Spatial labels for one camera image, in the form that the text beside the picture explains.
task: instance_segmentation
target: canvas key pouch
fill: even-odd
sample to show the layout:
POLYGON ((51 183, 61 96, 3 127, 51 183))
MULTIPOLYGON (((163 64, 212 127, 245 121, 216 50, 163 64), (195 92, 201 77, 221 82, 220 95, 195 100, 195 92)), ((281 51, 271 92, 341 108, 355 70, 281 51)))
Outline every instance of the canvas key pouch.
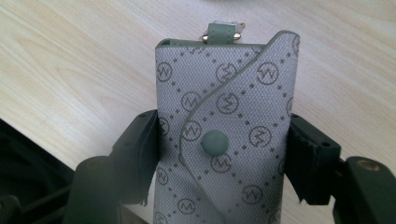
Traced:
POLYGON ((155 50, 156 224, 280 223, 300 39, 235 44, 239 25, 211 23, 205 42, 155 50))

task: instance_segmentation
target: screw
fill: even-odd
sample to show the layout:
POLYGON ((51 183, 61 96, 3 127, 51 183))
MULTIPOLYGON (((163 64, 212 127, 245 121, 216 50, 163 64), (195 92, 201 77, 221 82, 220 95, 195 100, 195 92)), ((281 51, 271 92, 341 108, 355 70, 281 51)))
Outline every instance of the screw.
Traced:
POLYGON ((358 161, 358 165, 369 171, 379 171, 379 166, 372 161, 360 160, 358 161))

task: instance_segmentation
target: wood grain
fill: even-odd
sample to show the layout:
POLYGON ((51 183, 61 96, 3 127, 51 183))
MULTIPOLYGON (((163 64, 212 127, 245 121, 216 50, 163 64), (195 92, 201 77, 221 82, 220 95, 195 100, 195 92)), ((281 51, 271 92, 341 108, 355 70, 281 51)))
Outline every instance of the wood grain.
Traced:
MULTIPOLYGON (((156 107, 154 48, 243 21, 242 43, 301 36, 293 112, 396 171, 396 1, 2 1, 0 118, 72 168, 107 155, 156 107)), ((149 206, 133 209, 152 222, 149 206)), ((288 180, 282 223, 333 223, 332 206, 298 204, 288 180)))

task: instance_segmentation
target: wooden table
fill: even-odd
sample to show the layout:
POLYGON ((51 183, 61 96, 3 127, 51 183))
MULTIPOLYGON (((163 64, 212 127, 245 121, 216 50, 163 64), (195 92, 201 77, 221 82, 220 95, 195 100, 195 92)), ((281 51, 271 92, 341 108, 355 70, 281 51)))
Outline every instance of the wooden table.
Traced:
MULTIPOLYGON (((72 168, 109 154, 156 108, 156 44, 243 21, 241 43, 301 36, 293 112, 396 171, 396 2, 2 1, 0 118, 72 168)), ((333 223, 332 205, 298 203, 286 179, 282 223, 333 223)), ((152 222, 148 207, 131 206, 152 222)))

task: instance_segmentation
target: metal clip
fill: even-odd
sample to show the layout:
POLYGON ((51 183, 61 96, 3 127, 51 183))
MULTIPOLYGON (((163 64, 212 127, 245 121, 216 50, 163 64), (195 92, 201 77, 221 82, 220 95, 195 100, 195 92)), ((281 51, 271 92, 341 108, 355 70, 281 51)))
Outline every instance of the metal clip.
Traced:
MULTIPOLYGON (((237 21, 232 21, 232 22, 227 22, 227 21, 213 21, 212 23, 215 24, 226 24, 226 25, 234 25, 235 26, 235 34, 233 35, 233 40, 239 40, 242 36, 242 31, 245 29, 246 25, 243 22, 237 22, 237 21)), ((202 35, 201 39, 204 43, 207 42, 207 33, 208 31, 206 30, 204 34, 202 35)))

